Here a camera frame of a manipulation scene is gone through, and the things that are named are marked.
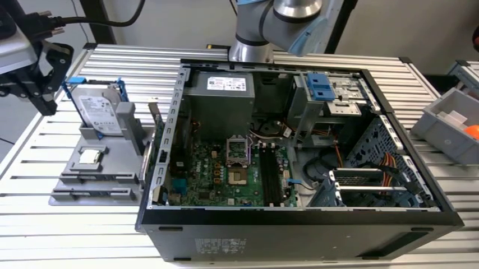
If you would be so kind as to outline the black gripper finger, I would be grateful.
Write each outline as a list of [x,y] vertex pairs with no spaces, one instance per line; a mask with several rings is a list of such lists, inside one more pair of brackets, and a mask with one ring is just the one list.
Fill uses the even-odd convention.
[[55,115],[56,113],[57,105],[53,96],[64,82],[73,52],[72,46],[67,44],[41,42],[41,53],[45,54],[45,61],[52,69],[47,75],[43,75],[39,64],[36,64],[29,73],[33,89],[28,90],[29,100],[41,115]]
[[1,74],[1,97],[9,94],[19,98],[37,98],[41,95],[39,67],[23,67]]

